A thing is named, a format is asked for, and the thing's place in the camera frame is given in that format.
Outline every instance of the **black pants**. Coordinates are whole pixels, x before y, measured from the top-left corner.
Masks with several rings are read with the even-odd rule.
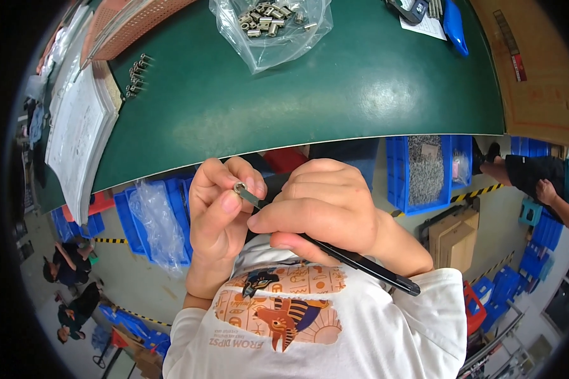
[[[86,318],[90,318],[95,308],[97,308],[97,304],[99,304],[100,299],[101,295],[99,294],[97,283],[92,282],[87,285],[83,294],[78,296],[77,299],[74,299],[72,303],[76,303],[78,313]]]
[[[556,221],[563,223],[552,207],[538,200],[536,186],[540,180],[547,179],[554,186],[556,194],[563,197],[565,163],[555,156],[507,155],[505,164],[510,184],[531,196],[535,202],[547,209]]]

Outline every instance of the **yellow-black tape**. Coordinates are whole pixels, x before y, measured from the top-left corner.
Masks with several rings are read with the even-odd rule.
[[[487,275],[489,275],[490,273],[493,272],[493,270],[499,268],[501,265],[503,265],[504,263],[508,264],[510,263],[510,261],[512,261],[512,256],[514,255],[514,252],[508,254],[507,257],[505,257],[504,259],[502,259],[501,261],[499,261],[495,266],[493,266],[492,268],[488,269],[487,271],[485,271],[484,274],[482,274],[480,277],[474,279],[473,281],[470,282],[470,285],[475,284],[477,281],[479,281],[482,277],[485,277]]]
[[[496,189],[500,189],[503,186],[504,186],[503,184],[499,183],[499,184],[494,184],[493,186],[490,186],[490,187],[481,188],[481,189],[476,190],[476,191],[464,193],[463,195],[457,195],[457,196],[452,197],[451,201],[449,203],[464,201],[464,200],[469,199],[469,198],[474,198],[474,197],[477,197],[478,195],[482,195],[483,193],[487,193],[487,192],[495,191]],[[402,210],[395,209],[392,212],[390,212],[390,215],[392,217],[401,217],[401,216],[404,216],[405,214],[402,212]]]
[[[107,242],[107,243],[125,243],[128,244],[129,242],[126,238],[94,238],[96,242]]]
[[[118,307],[118,309],[123,310],[124,312],[130,313],[130,314],[132,314],[133,316],[139,317],[139,318],[141,318],[141,319],[143,319],[143,320],[147,320],[147,321],[149,321],[149,322],[154,322],[155,324],[160,324],[160,325],[164,325],[164,326],[172,326],[171,324],[167,324],[166,322],[159,322],[158,320],[154,320],[153,318],[145,317],[145,316],[142,316],[142,315],[137,314],[137,313],[135,313],[135,312],[131,312],[130,310],[125,309],[125,308],[123,308],[123,307],[121,307],[121,306],[119,306],[119,305],[117,305],[116,307]]]

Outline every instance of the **graphic print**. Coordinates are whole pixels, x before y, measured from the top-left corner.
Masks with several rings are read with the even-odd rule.
[[[279,342],[281,352],[293,341],[330,345],[337,341],[341,332],[337,311],[328,300],[243,298],[240,292],[226,290],[220,293],[214,309],[215,317],[235,328],[260,337],[271,337],[274,351],[278,351]],[[221,332],[216,330],[216,338],[211,338],[210,345],[244,347],[244,342],[247,346],[258,346],[256,348],[263,345],[261,341],[244,341],[245,336],[236,331],[231,330],[228,335],[218,334],[218,331]]]
[[[258,289],[285,293],[335,293],[346,287],[346,275],[339,268],[325,266],[279,266],[253,268],[230,279],[226,287],[243,287],[243,298],[252,298]]]

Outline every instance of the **paper document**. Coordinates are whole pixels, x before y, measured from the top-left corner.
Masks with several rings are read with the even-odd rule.
[[[411,9],[411,5],[413,4],[413,0],[401,0],[402,7],[404,9]],[[435,37],[438,39],[442,39],[443,41],[447,40],[445,35],[445,31],[442,30],[442,26],[440,25],[440,20],[437,18],[429,18],[426,14],[422,22],[417,25],[409,25],[406,21],[401,19],[401,26],[403,29],[411,30],[413,32],[425,34],[427,36]]]
[[[86,33],[74,46],[81,45]],[[89,201],[95,174],[107,140],[118,118],[122,101],[110,95],[113,81],[106,62],[93,62],[73,82],[80,61],[80,49],[62,68],[61,88],[50,104],[52,125],[46,143],[45,163],[53,169],[65,202],[79,226],[89,218]]]

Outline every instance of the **man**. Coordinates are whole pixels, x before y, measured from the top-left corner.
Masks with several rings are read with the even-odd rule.
[[[84,289],[82,295],[72,300],[69,306],[62,304],[59,306],[57,317],[61,328],[57,330],[57,339],[61,343],[66,343],[69,337],[73,340],[83,340],[87,337],[80,329],[91,317],[100,299],[101,286],[97,282],[92,282]]]
[[[68,287],[75,284],[85,284],[89,281],[91,263],[89,254],[93,247],[79,248],[75,243],[55,242],[55,253],[53,262],[49,262],[44,257],[44,267],[42,273],[49,283],[59,282]]]
[[[486,156],[474,140],[474,172],[485,173],[505,186],[515,186],[543,205],[569,228],[569,159],[554,156],[507,155],[494,142]]]
[[[373,205],[361,172],[313,159],[279,185],[240,157],[190,186],[194,249],[162,373],[176,378],[455,378],[466,355],[462,275]],[[253,206],[233,190],[272,200]],[[257,233],[244,243],[248,232]],[[417,297],[342,265],[297,233],[370,255]]]

